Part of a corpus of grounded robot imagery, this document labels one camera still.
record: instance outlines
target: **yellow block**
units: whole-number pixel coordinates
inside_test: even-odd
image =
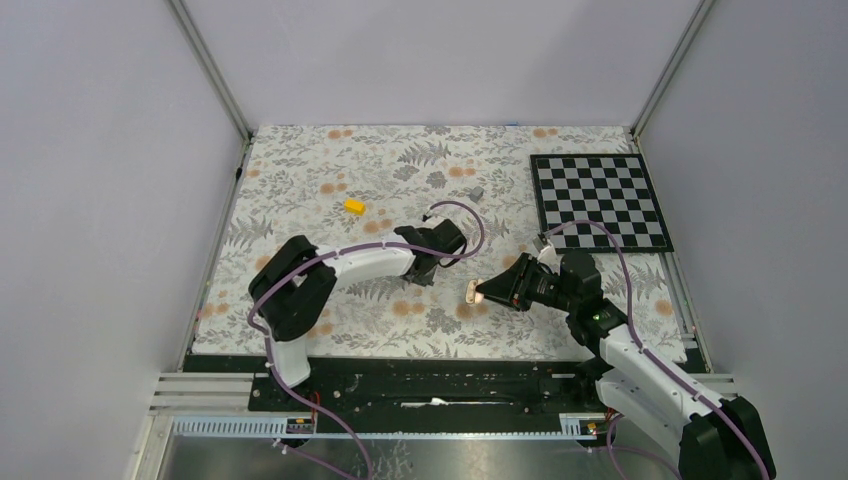
[[[365,214],[365,204],[352,198],[345,200],[345,210],[356,215]]]

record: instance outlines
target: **chessboard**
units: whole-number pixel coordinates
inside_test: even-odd
[[[531,155],[530,168],[543,232],[588,219],[602,223],[624,252],[673,250],[641,155]],[[559,253],[615,251],[603,232],[587,224],[566,228],[551,243]]]

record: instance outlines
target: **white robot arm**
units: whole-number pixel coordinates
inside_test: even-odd
[[[464,250],[467,240],[453,222],[440,217],[425,218],[421,227],[403,226],[383,238],[384,244],[405,243],[443,253]],[[315,246],[300,235],[291,238],[250,283],[254,301],[305,261],[337,247]],[[324,260],[305,275],[285,285],[259,310],[257,321],[270,332],[272,363],[283,381],[294,387],[309,378],[306,333],[335,290],[379,277],[402,277],[418,285],[432,285],[439,258],[404,248],[389,247],[355,251]]]
[[[674,362],[643,351],[627,315],[604,298],[601,275],[588,253],[563,255],[559,274],[523,253],[507,271],[477,284],[475,291],[478,298],[519,311],[539,302],[567,312],[572,336],[595,354],[578,369],[583,383],[594,388],[601,403],[624,414],[677,459],[685,480],[762,478],[744,445],[703,400],[720,406],[754,446],[770,478],[775,477],[756,408],[743,397],[725,400]]]

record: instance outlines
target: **gray wall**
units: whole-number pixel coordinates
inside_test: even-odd
[[[190,0],[253,126],[628,125],[697,0]]]
[[[780,478],[845,478],[848,3],[723,0],[643,138],[716,362]]]
[[[0,7],[0,478],[120,478],[239,142],[163,1]]]

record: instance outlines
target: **floral tablecloth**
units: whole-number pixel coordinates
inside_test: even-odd
[[[485,245],[421,288],[382,278],[334,292],[308,333],[311,355],[582,360],[591,355],[568,333],[562,312],[526,313],[464,302],[469,280],[488,279],[532,251],[538,233],[529,155],[629,152],[621,127],[265,126],[257,133],[225,245],[199,312],[196,354],[259,354],[260,335],[245,317],[247,286],[293,235],[316,244],[375,241],[399,225],[418,225],[442,199],[468,201],[482,216]],[[485,190],[478,204],[467,194]],[[347,198],[364,216],[346,212]],[[479,231],[455,207],[472,244]],[[594,255],[606,294],[626,308],[615,255]],[[659,257],[628,254],[637,328],[666,356],[685,358]]]

